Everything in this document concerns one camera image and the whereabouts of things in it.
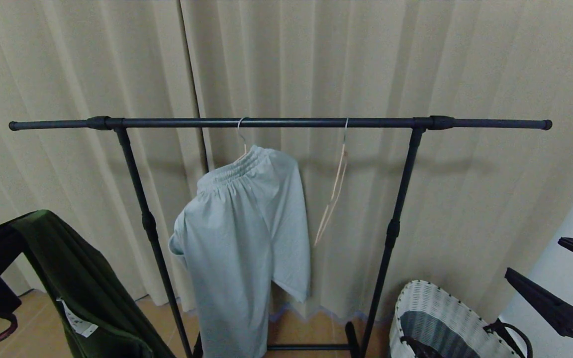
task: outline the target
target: curtain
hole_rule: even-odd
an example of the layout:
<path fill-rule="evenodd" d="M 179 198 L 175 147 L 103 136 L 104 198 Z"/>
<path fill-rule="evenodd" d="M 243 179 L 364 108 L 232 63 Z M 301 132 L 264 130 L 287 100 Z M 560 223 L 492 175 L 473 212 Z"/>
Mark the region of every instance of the curtain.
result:
<path fill-rule="evenodd" d="M 13 133 L 8 121 L 435 114 L 554 122 L 423 136 L 378 318 L 420 278 L 492 320 L 513 295 L 505 268 L 527 272 L 573 203 L 573 2 L 0 3 L 0 222 L 53 210 L 135 299 L 166 303 L 116 137 Z M 129 131 L 165 247 L 197 179 L 236 160 L 243 141 L 235 129 Z M 344 130 L 241 133 L 298 160 L 314 238 Z M 302 315 L 368 312 L 409 136 L 348 129 L 342 194 L 312 249 L 312 297 L 291 302 Z M 193 309 L 187 272 L 166 260 Z M 9 276 L 37 287 L 23 259 Z M 275 307 L 289 302 L 274 293 Z"/>

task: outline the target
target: white tag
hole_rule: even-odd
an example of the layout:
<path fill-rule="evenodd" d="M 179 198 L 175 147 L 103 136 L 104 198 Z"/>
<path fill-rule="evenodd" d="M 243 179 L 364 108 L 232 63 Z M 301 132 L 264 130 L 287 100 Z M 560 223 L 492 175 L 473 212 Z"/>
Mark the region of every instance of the white tag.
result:
<path fill-rule="evenodd" d="M 66 317 L 68 318 L 68 322 L 70 322 L 70 327 L 74 329 L 75 332 L 88 338 L 92 333 L 94 333 L 94 331 L 96 331 L 98 328 L 96 324 L 90 323 L 75 315 L 61 298 L 57 298 L 57 301 L 63 304 L 63 310 L 66 312 Z"/>

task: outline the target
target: clothes rack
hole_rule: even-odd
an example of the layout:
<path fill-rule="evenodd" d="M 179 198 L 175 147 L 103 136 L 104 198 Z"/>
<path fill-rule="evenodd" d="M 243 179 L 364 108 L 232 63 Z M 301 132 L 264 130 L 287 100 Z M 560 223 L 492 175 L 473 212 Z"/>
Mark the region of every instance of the clothes rack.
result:
<path fill-rule="evenodd" d="M 123 148 L 125 161 L 134 184 L 136 197 L 141 207 L 143 229 L 150 240 L 152 250 L 156 258 L 156 263 L 161 274 L 161 279 L 165 287 L 165 292 L 169 300 L 174 320 L 176 322 L 180 339 L 183 344 L 185 355 L 191 358 L 202 356 L 202 345 L 200 342 L 200 333 L 191 350 L 187 334 L 183 326 L 182 318 L 178 305 L 174 304 L 176 297 L 172 288 L 171 281 L 159 237 L 156 231 L 156 221 L 150 212 L 145 198 L 143 184 L 136 167 L 134 153 L 130 145 L 128 128 L 223 128 L 237 127 L 239 118 L 111 118 L 109 116 L 95 116 L 87 120 L 55 120 L 55 121 L 37 121 L 37 122 L 10 122 L 9 128 L 12 131 L 25 129 L 56 129 L 56 128 L 90 128 L 101 131 L 114 131 L 118 136 L 118 141 Z M 245 118 L 241 127 L 317 127 L 332 128 L 344 127 L 346 118 Z M 382 252 L 382 262 L 375 284 L 375 292 L 371 301 L 371 308 L 366 322 L 366 328 L 362 337 L 361 344 L 358 343 L 355 328 L 352 322 L 348 322 L 344 328 L 346 331 L 347 344 L 286 344 L 286 345 L 269 345 L 269 351 L 349 351 L 352 358 L 364 358 L 368 349 L 369 340 L 375 323 L 375 314 L 377 313 L 382 296 L 382 289 L 386 279 L 386 272 L 390 256 L 395 247 L 396 239 L 400 232 L 400 218 L 404 200 L 410 183 L 412 168 L 421 136 L 426 130 L 443 130 L 455 127 L 474 127 L 474 128 L 516 128 L 516 129 L 543 129 L 548 130 L 552 127 L 550 120 L 492 120 L 492 119 L 457 119 L 449 116 L 429 116 L 414 118 L 350 118 L 348 122 L 350 128 L 411 128 L 412 134 L 409 141 L 409 148 L 405 159 L 404 170 L 402 172 L 401 182 L 393 217 L 386 230 L 386 240 Z"/>

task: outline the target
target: dark green cloth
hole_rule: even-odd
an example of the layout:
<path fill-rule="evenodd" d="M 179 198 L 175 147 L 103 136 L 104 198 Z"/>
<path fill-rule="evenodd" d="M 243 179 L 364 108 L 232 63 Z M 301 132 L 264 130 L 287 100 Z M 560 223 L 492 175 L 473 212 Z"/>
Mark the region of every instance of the dark green cloth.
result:
<path fill-rule="evenodd" d="M 13 222 L 25 254 L 61 315 L 75 358 L 172 358 L 174 355 L 118 281 L 103 255 L 57 215 L 41 210 Z M 88 338 L 71 328 L 70 310 L 98 328 Z"/>

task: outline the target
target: wicker basket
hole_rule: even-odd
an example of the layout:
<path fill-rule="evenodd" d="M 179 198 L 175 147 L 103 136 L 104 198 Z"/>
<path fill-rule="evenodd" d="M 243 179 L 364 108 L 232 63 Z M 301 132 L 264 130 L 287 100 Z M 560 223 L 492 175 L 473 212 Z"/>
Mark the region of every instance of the wicker basket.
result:
<path fill-rule="evenodd" d="M 408 283 L 396 303 L 391 358 L 414 358 L 412 338 L 443 358 L 517 358 L 519 355 L 468 306 L 427 281 Z"/>

